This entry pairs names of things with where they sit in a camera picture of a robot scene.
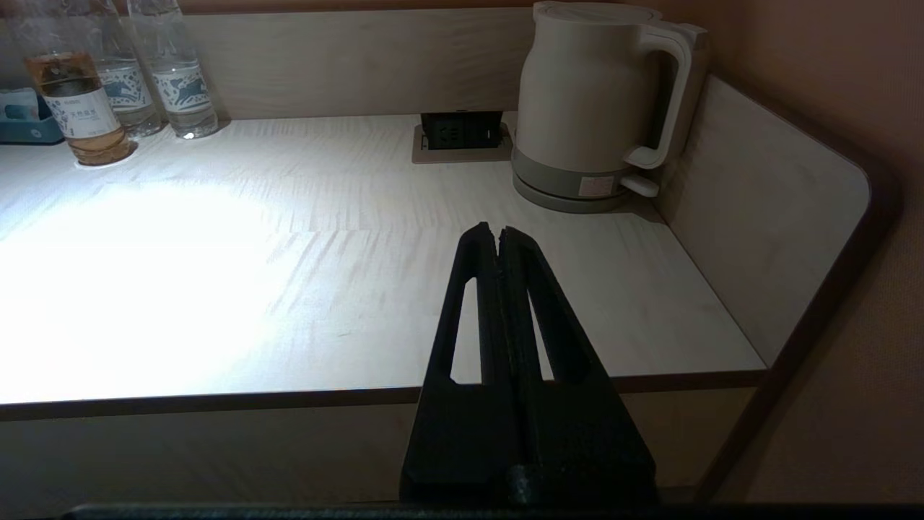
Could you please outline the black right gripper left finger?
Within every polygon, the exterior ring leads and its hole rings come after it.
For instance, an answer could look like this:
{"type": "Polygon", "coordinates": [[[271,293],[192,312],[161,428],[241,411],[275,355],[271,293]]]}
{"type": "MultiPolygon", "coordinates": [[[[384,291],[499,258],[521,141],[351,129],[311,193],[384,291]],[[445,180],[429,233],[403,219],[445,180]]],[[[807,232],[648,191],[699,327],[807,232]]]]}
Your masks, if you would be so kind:
{"type": "Polygon", "coordinates": [[[495,506],[507,501],[520,441],[494,234],[486,222],[456,247],[401,470],[403,503],[495,506]],[[481,383],[452,379],[466,284],[476,284],[481,383]]]}

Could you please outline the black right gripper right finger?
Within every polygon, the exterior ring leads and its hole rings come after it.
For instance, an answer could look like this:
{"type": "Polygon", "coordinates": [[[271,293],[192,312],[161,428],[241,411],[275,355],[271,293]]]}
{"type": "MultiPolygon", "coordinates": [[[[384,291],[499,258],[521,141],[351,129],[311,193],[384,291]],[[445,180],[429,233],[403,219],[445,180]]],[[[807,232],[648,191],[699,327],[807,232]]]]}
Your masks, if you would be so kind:
{"type": "Polygon", "coordinates": [[[537,241],[500,237],[519,506],[657,506],[656,464],[537,241]]]}

